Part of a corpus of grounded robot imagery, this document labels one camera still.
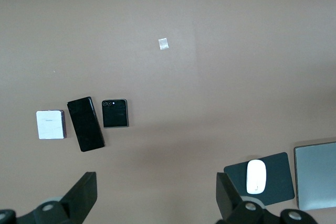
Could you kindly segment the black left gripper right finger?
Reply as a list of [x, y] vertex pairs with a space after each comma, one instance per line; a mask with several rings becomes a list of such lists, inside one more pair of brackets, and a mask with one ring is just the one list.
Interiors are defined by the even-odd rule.
[[243, 200], [226, 173], [216, 175], [216, 202], [224, 221], [243, 221]]

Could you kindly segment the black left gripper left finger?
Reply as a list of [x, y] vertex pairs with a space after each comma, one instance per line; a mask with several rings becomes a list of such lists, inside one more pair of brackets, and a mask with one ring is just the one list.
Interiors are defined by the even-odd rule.
[[72, 223], [83, 223], [97, 201], [97, 173], [86, 172], [60, 200]]

